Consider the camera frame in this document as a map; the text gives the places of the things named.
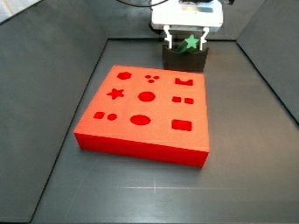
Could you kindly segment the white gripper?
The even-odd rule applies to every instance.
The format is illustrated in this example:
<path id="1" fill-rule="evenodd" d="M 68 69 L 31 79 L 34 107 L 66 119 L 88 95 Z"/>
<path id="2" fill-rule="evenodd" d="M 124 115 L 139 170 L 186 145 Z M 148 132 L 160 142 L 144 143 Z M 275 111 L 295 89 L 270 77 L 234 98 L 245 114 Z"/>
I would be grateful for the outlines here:
<path id="1" fill-rule="evenodd" d="M 168 48 L 174 47 L 174 36 L 170 32 L 172 25 L 203 27 L 200 36 L 200 49 L 207 43 L 210 28 L 218 30 L 223 25 L 223 8 L 219 0 L 206 3 L 196 0 L 168 0 L 152 8 L 152 27 L 164 31 L 164 40 Z"/>

